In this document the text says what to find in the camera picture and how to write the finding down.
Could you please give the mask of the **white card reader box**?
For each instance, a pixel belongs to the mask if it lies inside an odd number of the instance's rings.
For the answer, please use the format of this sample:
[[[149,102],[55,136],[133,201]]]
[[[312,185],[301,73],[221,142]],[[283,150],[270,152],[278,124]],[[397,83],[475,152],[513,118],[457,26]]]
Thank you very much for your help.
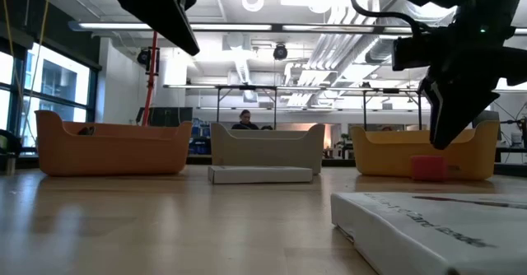
[[[332,223],[380,275],[527,275],[527,197],[335,193]]]
[[[312,169],[291,166],[220,166],[208,167],[212,184],[310,183]]]

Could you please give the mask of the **large window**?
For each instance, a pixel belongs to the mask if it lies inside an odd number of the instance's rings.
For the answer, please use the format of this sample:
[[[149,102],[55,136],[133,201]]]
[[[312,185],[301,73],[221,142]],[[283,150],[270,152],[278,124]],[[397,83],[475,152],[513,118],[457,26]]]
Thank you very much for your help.
[[[11,56],[0,49],[0,129],[34,147],[36,110],[49,110],[63,121],[93,117],[96,73],[52,49],[34,43]]]

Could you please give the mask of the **blue storage boxes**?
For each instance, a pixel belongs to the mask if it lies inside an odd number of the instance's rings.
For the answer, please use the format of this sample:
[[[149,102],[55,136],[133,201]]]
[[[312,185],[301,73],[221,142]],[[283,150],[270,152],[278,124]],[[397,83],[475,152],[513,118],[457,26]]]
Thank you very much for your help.
[[[210,155],[212,153],[209,122],[198,118],[193,119],[191,138],[189,140],[189,153],[193,155]]]

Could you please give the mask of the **dark wide monitor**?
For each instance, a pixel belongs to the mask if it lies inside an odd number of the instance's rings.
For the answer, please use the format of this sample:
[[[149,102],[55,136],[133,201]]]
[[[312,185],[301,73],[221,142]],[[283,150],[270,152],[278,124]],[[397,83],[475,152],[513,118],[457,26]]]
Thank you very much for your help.
[[[185,121],[193,121],[192,107],[151,107],[148,111],[149,126],[178,127]]]

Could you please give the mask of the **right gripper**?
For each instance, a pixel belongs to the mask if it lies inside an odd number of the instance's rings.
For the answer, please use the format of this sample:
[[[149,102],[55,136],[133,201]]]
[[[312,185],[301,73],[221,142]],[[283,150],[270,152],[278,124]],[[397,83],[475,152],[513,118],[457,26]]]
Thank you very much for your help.
[[[431,106],[430,143],[446,149],[508,86],[527,82],[527,49],[505,46],[516,7],[460,7],[447,26],[427,31],[430,67],[419,92]]]

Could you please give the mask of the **silver ceiling duct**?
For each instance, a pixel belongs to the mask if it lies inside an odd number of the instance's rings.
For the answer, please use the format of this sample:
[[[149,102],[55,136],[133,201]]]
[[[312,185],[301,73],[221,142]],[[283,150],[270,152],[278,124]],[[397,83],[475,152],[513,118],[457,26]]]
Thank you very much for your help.
[[[374,25],[376,19],[357,14],[352,7],[334,6],[328,24]],[[335,71],[341,77],[350,65],[365,63],[365,54],[378,41],[378,35],[322,34],[305,69]]]

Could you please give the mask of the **grey plastic bin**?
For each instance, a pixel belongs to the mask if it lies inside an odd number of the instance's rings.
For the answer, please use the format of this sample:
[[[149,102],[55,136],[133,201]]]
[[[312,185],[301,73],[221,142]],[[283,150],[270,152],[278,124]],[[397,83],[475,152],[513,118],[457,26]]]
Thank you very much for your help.
[[[212,163],[233,166],[290,166],[321,171],[323,124],[307,131],[226,129],[211,125]]]

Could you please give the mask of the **orange-red plastic bin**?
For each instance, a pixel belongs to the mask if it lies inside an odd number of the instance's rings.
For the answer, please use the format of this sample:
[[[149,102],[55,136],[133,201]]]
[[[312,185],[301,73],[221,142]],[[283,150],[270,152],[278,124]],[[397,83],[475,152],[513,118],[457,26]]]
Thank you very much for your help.
[[[186,165],[192,124],[176,128],[63,121],[36,110],[40,169],[51,176],[177,174]]]

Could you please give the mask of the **black workbench frame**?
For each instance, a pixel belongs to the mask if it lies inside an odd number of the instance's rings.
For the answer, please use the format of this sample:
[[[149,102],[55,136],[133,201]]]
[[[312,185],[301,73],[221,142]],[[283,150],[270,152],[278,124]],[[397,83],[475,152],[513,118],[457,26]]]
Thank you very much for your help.
[[[229,92],[232,90],[238,91],[273,91],[274,96],[270,97],[270,100],[273,102],[272,109],[267,108],[267,110],[273,111],[273,127],[277,127],[277,86],[265,86],[265,85],[249,85],[249,84],[239,84],[239,85],[164,85],[164,88],[174,88],[174,89],[215,89],[217,91],[217,106],[216,106],[216,122],[220,122],[220,104],[224,96],[221,96],[223,89],[227,89]]]
[[[423,130],[422,123],[422,95],[417,89],[413,88],[361,88],[362,92],[362,112],[363,112],[363,125],[367,128],[367,110],[366,110],[366,94],[369,92],[375,94],[386,94],[386,95],[396,95],[396,94],[405,94],[414,104],[417,105],[417,116],[418,116],[418,129]]]

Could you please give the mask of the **long ceiling light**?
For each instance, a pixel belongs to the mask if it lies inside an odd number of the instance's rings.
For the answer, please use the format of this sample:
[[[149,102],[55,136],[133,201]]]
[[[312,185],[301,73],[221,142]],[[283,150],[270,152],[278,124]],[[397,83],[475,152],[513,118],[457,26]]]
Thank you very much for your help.
[[[327,25],[284,25],[283,31],[296,33],[323,34],[372,34],[372,35],[411,35],[407,26],[327,26]]]
[[[78,22],[70,21],[72,30],[124,30],[147,31],[152,28],[144,23],[133,22]],[[269,24],[231,24],[231,23],[195,23],[190,27],[196,31],[270,31],[273,27]]]

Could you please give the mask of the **pink cube charger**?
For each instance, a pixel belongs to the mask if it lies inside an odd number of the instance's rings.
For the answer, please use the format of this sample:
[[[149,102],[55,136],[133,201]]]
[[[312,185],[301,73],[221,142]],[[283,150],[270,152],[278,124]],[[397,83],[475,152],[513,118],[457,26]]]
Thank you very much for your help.
[[[447,164],[442,156],[412,156],[411,178],[418,181],[445,181]]]

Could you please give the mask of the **yellow plastic bin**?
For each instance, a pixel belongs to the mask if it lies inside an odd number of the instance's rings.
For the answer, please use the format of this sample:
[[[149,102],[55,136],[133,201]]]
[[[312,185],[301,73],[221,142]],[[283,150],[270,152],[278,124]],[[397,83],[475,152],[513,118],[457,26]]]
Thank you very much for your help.
[[[497,121],[483,121],[463,130],[444,150],[434,148],[430,132],[350,131],[356,168],[364,175],[410,178],[415,156],[440,157],[446,176],[456,180],[485,180],[493,175],[497,149]]]

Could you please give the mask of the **person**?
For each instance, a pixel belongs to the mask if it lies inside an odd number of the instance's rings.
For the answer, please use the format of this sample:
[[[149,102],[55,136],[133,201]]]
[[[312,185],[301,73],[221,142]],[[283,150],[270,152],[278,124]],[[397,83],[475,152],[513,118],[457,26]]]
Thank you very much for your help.
[[[240,122],[234,124],[231,128],[235,130],[259,130],[256,124],[251,122],[251,113],[249,110],[243,110],[239,116]]]

